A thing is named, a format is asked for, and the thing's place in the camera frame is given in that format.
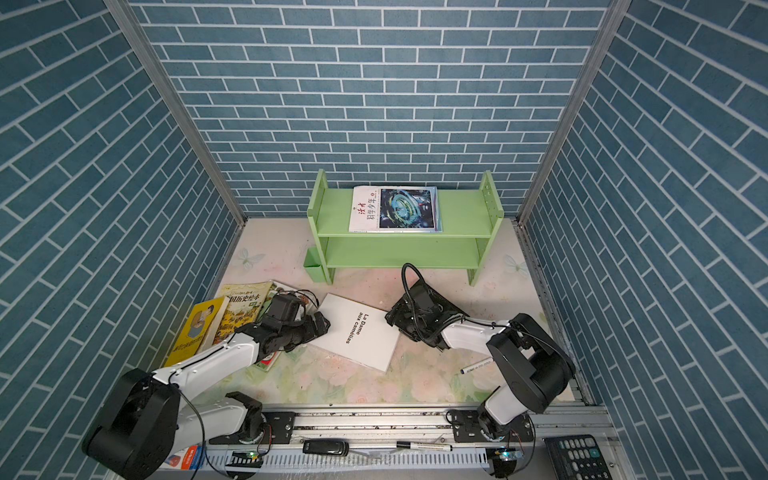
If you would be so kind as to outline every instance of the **blue brick wallpaper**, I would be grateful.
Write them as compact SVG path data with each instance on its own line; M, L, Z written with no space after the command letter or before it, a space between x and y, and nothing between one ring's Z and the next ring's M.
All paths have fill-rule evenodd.
M0 2L0 477L90 478L235 225L101 0Z
M634 0L528 229L639 478L768 478L768 3Z
M515 214L608 2L131 4L243 209L286 216L319 168L334 187L493 170Z

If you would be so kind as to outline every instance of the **green shelf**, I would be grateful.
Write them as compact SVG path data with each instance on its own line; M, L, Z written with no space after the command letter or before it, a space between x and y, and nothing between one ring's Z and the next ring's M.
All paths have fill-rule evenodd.
M442 233L353 233L351 188L329 188L320 170L307 216L324 280L331 284L336 268L456 268L477 281L486 254L502 224L504 210L489 171L479 190L438 190ZM316 280L319 272L313 272Z

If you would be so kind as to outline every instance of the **chinese history picture book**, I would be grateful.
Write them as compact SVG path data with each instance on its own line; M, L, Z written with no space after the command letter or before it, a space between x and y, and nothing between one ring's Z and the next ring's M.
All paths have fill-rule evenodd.
M219 289L219 294L228 296L230 302L218 328L210 329L210 336L206 335L203 348L216 345L226 339L238 326L255 322L272 288L271 281L223 285Z
M175 365L197 353L208 331L215 331L218 327L229 302L228 296L220 296L193 306L187 322L181 327L176 345L170 351L165 366Z
M349 231L440 233L436 187L354 187Z
M386 372L400 331L389 326L384 310L329 293L320 304L320 312L331 326L310 345Z

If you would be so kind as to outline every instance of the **green pen holder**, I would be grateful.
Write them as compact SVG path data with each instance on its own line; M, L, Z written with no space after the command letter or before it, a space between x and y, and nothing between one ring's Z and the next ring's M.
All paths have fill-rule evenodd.
M304 270L315 283L325 283L326 274L323 272L323 264L320 261L320 255L317 253L317 247L306 249L304 257Z

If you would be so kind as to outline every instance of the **calculator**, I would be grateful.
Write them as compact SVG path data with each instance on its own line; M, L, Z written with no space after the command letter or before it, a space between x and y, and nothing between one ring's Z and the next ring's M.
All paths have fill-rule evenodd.
M612 480L592 435L544 439L558 480Z

